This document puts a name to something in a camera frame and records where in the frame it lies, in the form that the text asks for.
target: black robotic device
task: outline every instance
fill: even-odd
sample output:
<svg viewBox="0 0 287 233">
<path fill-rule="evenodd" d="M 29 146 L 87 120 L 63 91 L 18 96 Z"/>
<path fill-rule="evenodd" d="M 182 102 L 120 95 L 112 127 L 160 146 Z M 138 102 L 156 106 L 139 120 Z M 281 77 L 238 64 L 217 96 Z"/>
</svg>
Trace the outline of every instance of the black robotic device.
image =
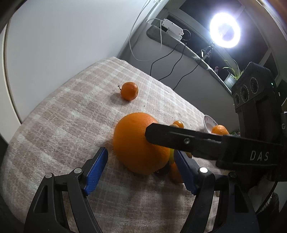
<svg viewBox="0 0 287 233">
<path fill-rule="evenodd" d="M 215 224 L 211 232 L 256 233 L 256 214 L 238 172 L 251 171 L 260 177 L 269 173 L 270 180 L 286 181 L 287 137 L 286 112 L 281 112 L 278 91 L 271 72 L 250 63 L 232 88 L 235 111 L 239 116 L 242 137 L 213 135 L 151 124 L 146 139 L 153 144 L 174 148 L 174 160 L 184 184 L 193 195 L 194 204 L 181 233 L 203 233 L 214 191 L 220 191 Z M 235 170 L 227 176 L 213 174 L 199 167 L 194 157 L 216 160 L 219 168 Z M 62 191 L 67 191 L 80 233 L 102 232 L 89 206 L 87 195 L 98 183 L 108 153 L 103 147 L 82 168 L 70 174 L 46 174 L 30 206 L 24 233 L 72 232 L 63 207 Z"/>
</svg>

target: white cable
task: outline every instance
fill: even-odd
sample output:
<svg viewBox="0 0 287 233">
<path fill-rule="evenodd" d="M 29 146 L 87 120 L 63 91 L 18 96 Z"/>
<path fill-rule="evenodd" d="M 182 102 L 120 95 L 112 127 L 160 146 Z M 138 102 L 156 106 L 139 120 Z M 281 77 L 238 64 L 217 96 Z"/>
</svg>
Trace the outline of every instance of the white cable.
<svg viewBox="0 0 287 233">
<path fill-rule="evenodd" d="M 151 61 L 151 60 L 154 60 L 154 59 L 156 58 L 156 56 L 155 56 L 155 57 L 154 57 L 153 59 L 151 59 L 151 60 L 139 60 L 139 59 L 137 59 L 137 58 L 135 57 L 135 55 L 133 54 L 133 50 L 132 50 L 132 48 L 131 48 L 131 33 L 132 33 L 132 31 L 133 31 L 133 28 L 134 28 L 134 26 L 135 26 L 137 20 L 139 19 L 141 13 L 142 13 L 143 10 L 147 7 L 147 5 L 150 3 L 150 1 L 151 1 L 151 0 L 149 0 L 149 2 L 148 2 L 148 0 L 147 0 L 147 1 L 145 2 L 144 6 L 143 6 L 143 8 L 141 9 L 141 11 L 140 11 L 140 13 L 139 13 L 137 19 L 135 20 L 135 23 L 133 24 L 133 27 L 131 28 L 131 31 L 130 31 L 130 34 L 129 34 L 129 47 L 130 47 L 130 49 L 131 49 L 131 54 L 133 55 L 133 57 L 134 57 L 137 61 Z M 161 31 L 162 20 L 157 19 L 157 18 L 152 18 L 152 19 L 149 19 L 146 23 L 148 23 L 148 22 L 151 21 L 151 20 L 159 20 L 159 21 L 160 21 L 160 50 L 159 50 L 159 52 L 160 52 L 161 49 L 162 49 L 162 31 Z"/>
</svg>

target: silver screw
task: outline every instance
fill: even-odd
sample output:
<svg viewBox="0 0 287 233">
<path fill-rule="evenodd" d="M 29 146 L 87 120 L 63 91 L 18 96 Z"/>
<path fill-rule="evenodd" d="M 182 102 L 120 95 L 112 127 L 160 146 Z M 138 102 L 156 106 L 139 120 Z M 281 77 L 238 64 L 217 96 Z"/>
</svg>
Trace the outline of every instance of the silver screw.
<svg viewBox="0 0 287 233">
<path fill-rule="evenodd" d="M 47 178 L 47 179 L 49 179 L 49 178 L 51 178 L 52 177 L 52 173 L 47 173 L 46 175 L 45 175 L 45 178 Z"/>
<path fill-rule="evenodd" d="M 75 172 L 76 174 L 79 174 L 79 173 L 82 172 L 82 169 L 81 169 L 81 168 L 76 168 L 76 169 L 74 170 L 74 172 Z"/>
<path fill-rule="evenodd" d="M 190 143 L 190 139 L 189 139 L 189 138 L 186 138 L 186 139 L 184 139 L 184 140 L 183 140 L 183 142 L 184 142 L 184 144 L 186 144 L 186 145 L 187 145 L 187 144 L 189 144 L 189 143 Z"/>
<path fill-rule="evenodd" d="M 232 178 L 236 178 L 237 177 L 237 174 L 235 173 L 235 172 L 231 172 L 231 173 L 229 173 L 230 174 L 230 176 L 232 177 Z"/>
<path fill-rule="evenodd" d="M 202 173 L 207 173 L 208 169 L 205 168 L 205 167 L 202 167 L 202 168 L 199 169 L 199 171 L 202 172 Z"/>
</svg>

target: potted plant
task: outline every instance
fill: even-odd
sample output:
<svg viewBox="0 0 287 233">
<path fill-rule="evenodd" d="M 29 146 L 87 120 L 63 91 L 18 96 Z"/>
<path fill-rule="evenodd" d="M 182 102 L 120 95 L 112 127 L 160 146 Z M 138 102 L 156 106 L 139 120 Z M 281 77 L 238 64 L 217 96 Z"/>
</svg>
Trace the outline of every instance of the potted plant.
<svg viewBox="0 0 287 233">
<path fill-rule="evenodd" d="M 234 60 L 234 62 L 237 65 L 237 70 L 234 70 L 231 67 L 223 67 L 223 69 L 229 69 L 230 70 L 229 75 L 227 76 L 227 78 L 224 81 L 224 83 L 229 87 L 229 89 L 232 88 L 232 86 L 236 83 L 236 81 L 240 78 L 240 76 L 244 72 L 244 70 L 240 71 L 239 66 L 238 66 L 238 64 L 237 64 L 237 62 L 235 60 Z"/>
</svg>

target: wire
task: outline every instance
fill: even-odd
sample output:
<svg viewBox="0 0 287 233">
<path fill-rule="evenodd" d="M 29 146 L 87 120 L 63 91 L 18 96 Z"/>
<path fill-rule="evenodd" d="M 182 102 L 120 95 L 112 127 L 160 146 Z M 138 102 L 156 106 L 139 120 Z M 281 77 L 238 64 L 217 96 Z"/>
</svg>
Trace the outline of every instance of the wire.
<svg viewBox="0 0 287 233">
<path fill-rule="evenodd" d="M 132 33 L 132 31 L 133 31 L 133 28 L 135 27 L 135 24 L 136 24 L 137 20 L 139 19 L 141 13 L 143 12 L 143 10 L 147 7 L 147 5 L 148 5 L 150 2 L 151 2 L 151 0 L 147 0 L 147 1 L 145 2 L 143 8 L 141 9 L 139 15 L 137 16 L 137 19 L 135 20 L 135 22 L 134 22 L 134 24 L 133 24 L 133 27 L 131 28 L 131 31 L 130 31 L 130 33 L 129 33 L 129 48 L 131 49 L 131 54 L 133 55 L 133 57 L 134 57 L 137 61 L 151 61 L 151 60 L 153 60 L 154 58 L 156 58 L 156 56 L 155 56 L 153 59 L 150 59 L 150 60 L 139 60 L 139 59 L 137 59 L 137 58 L 135 57 L 135 55 L 133 54 L 133 50 L 132 50 L 132 48 L 131 48 L 131 33 Z M 159 52 L 160 52 L 161 49 L 162 49 L 162 30 L 161 30 L 162 26 L 161 26 L 161 24 L 162 24 L 162 21 L 163 21 L 163 20 L 160 20 L 160 19 L 157 19 L 157 18 L 152 18 L 152 19 L 149 19 L 146 23 L 148 23 L 148 22 L 151 21 L 151 20 L 159 20 L 159 21 L 160 21 L 160 50 L 159 50 Z"/>
<path fill-rule="evenodd" d="M 173 49 L 168 55 L 170 55 L 170 54 L 175 50 L 175 48 L 176 48 L 179 44 L 182 44 L 182 42 L 177 43 L 177 45 L 174 47 L 174 49 Z M 153 66 L 153 64 L 154 64 L 155 62 L 159 61 L 160 59 L 163 59 L 163 58 L 167 57 L 168 55 L 165 55 L 164 57 L 161 57 L 161 58 L 155 60 L 155 61 L 152 63 L 152 66 Z M 152 66 L 150 67 L 150 76 L 152 75 Z"/>
<path fill-rule="evenodd" d="M 268 194 L 267 197 L 265 198 L 264 202 L 262 202 L 262 204 L 259 206 L 258 210 L 255 212 L 256 215 L 258 215 L 259 212 L 262 210 L 262 208 L 265 206 L 265 204 L 267 203 L 267 201 L 269 200 L 269 198 L 270 198 L 271 195 L 273 194 L 273 192 L 274 192 L 274 190 L 275 190 L 277 184 L 278 184 L 278 181 L 275 181 L 275 183 L 274 183 L 272 189 L 270 190 L 269 194 Z"/>
<path fill-rule="evenodd" d="M 171 75 L 171 73 L 173 72 L 173 69 L 174 69 L 174 67 L 176 66 L 176 64 L 181 60 L 181 58 L 182 58 L 182 56 L 183 56 L 183 52 L 184 52 L 184 49 L 186 48 L 186 43 L 184 44 L 184 48 L 183 48 L 183 50 L 182 50 L 182 53 L 181 53 L 181 57 L 180 57 L 180 59 L 174 64 L 174 66 L 173 66 L 173 68 L 172 68 L 172 70 L 171 70 L 171 72 L 169 73 L 169 75 Z"/>
<path fill-rule="evenodd" d="M 187 75 L 189 75 L 191 72 L 193 72 L 193 71 L 196 69 L 196 67 L 195 67 L 192 71 L 190 71 L 188 74 L 182 76 L 181 79 L 179 80 L 179 82 L 180 82 L 185 76 L 187 76 Z"/>
<path fill-rule="evenodd" d="M 185 41 L 189 41 L 189 40 L 190 40 L 190 38 L 191 38 L 191 33 L 190 33 L 190 31 L 189 31 L 189 30 L 187 30 L 187 29 L 183 29 L 183 30 L 186 30 L 186 31 L 188 31 L 188 32 L 189 32 L 189 38 L 188 38 L 188 40 L 185 40 Z"/>
</svg>

